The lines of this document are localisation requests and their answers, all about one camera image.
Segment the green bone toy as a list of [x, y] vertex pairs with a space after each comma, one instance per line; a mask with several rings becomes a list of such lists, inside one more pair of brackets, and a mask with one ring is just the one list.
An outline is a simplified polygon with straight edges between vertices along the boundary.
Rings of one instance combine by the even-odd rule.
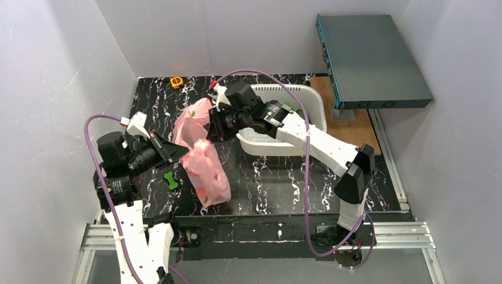
[[163, 179], [165, 181], [167, 181], [168, 183], [168, 188], [171, 190], [171, 191], [174, 191], [175, 189], [177, 189], [179, 187], [179, 183], [176, 181], [175, 179], [175, 175], [172, 171], [170, 172], [167, 172], [163, 175]]

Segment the black marble mat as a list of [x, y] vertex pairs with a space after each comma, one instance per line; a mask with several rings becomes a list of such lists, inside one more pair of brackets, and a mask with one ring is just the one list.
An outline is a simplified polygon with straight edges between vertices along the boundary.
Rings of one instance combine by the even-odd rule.
[[[211, 76], [191, 76], [175, 89], [168, 78], [140, 78], [133, 93], [130, 114], [143, 112], [147, 126], [170, 139], [178, 115], [190, 104], [206, 96]], [[310, 186], [312, 213], [339, 212], [334, 193], [335, 176], [318, 160], [310, 159], [310, 175], [305, 177], [302, 156], [252, 156], [234, 139], [216, 145], [231, 187], [228, 202], [203, 208], [187, 173], [180, 163], [170, 171], [178, 183], [170, 189], [164, 179], [166, 169], [142, 174], [141, 197], [144, 217], [166, 212], [176, 217], [199, 215], [278, 215], [300, 214], [304, 210], [304, 185]]]

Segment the white plastic basin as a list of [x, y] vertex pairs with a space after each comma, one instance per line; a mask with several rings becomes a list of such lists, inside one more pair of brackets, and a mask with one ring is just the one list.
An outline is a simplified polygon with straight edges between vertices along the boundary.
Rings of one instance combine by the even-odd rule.
[[[287, 85], [287, 88], [301, 101], [307, 110], [310, 124], [326, 132], [326, 116], [321, 95], [313, 88], [305, 85]], [[294, 111], [300, 109], [299, 104], [279, 84], [255, 84], [252, 89], [262, 101], [276, 100]], [[236, 137], [242, 149], [253, 156], [302, 156], [300, 149], [291, 144], [272, 139], [265, 134], [258, 134], [251, 128], [240, 130]]]

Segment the orange tape measure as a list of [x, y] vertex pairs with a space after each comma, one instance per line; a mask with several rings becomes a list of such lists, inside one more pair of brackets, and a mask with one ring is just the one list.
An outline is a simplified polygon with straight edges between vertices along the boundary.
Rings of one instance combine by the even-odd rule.
[[171, 87], [173, 87], [174, 89], [179, 89], [181, 88], [183, 85], [184, 85], [184, 80], [182, 77], [172, 77], [170, 78], [170, 84], [171, 84]]

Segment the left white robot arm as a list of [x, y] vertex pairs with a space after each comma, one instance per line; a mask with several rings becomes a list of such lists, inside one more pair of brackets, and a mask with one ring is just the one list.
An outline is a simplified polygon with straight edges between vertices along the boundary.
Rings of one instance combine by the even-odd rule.
[[170, 245], [175, 236], [170, 213], [143, 218], [141, 174], [169, 167], [189, 150], [164, 140], [119, 131], [97, 140], [102, 157], [93, 181], [112, 235], [121, 283], [173, 283], [169, 272]]

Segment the fake green avocado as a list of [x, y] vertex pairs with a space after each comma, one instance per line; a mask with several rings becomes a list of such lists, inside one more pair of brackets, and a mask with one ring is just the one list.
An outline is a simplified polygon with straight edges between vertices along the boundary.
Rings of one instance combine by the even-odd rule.
[[304, 118], [304, 113], [301, 109], [296, 110], [296, 113], [301, 117]]

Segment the wooden board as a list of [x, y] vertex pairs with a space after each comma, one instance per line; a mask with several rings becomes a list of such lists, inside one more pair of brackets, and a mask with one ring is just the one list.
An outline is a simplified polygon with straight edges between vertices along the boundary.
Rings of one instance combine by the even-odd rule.
[[376, 156], [382, 154], [367, 110], [354, 110], [355, 120], [335, 121], [330, 109], [331, 104], [335, 103], [335, 99], [329, 78], [325, 76], [311, 77], [310, 86], [321, 95], [323, 100], [329, 135], [356, 146], [368, 144], [374, 148]]

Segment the aluminium frame rail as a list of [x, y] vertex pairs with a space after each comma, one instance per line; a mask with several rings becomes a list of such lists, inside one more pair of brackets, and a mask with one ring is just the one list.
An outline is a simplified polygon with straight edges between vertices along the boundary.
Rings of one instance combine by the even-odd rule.
[[[445, 283], [436, 256], [436, 246], [426, 222], [376, 222], [375, 236], [377, 249], [422, 250], [432, 282]], [[73, 283], [88, 281], [97, 251], [114, 249], [114, 237], [108, 224], [87, 225]]]

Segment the pink plastic bag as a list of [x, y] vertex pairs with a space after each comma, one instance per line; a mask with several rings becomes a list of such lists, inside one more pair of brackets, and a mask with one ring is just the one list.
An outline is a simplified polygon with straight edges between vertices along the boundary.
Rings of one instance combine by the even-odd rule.
[[204, 208], [228, 202], [230, 183], [216, 148], [207, 139], [211, 101], [202, 98], [186, 107], [174, 123], [172, 142], [189, 152], [181, 158], [197, 197]]

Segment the grey metal box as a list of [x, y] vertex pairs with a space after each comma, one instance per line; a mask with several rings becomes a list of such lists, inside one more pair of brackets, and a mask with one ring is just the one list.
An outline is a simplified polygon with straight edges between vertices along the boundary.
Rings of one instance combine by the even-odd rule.
[[318, 15], [323, 61], [340, 111], [424, 108], [433, 100], [390, 15]]

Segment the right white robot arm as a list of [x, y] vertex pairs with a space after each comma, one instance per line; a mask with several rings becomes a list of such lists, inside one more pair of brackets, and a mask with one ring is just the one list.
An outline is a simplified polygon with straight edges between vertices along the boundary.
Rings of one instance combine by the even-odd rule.
[[375, 172], [375, 151], [368, 144], [356, 146], [339, 140], [310, 124], [307, 114], [276, 99], [264, 101], [255, 86], [236, 82], [228, 87], [214, 82], [216, 104], [209, 111], [207, 138], [212, 142], [235, 138], [244, 130], [266, 135], [295, 147], [305, 158], [315, 158], [339, 178], [334, 191], [340, 199], [337, 227], [358, 228]]

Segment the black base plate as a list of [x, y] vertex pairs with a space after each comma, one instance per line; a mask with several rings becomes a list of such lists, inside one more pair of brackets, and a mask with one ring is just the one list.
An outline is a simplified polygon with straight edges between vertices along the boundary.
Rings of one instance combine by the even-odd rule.
[[337, 227], [338, 219], [338, 214], [311, 214], [305, 225], [302, 214], [177, 216], [170, 246], [184, 261], [313, 258], [313, 250], [324, 253], [341, 241], [341, 250], [379, 245], [372, 236], [379, 225], [414, 220], [409, 212], [370, 212], [348, 236], [348, 229]]

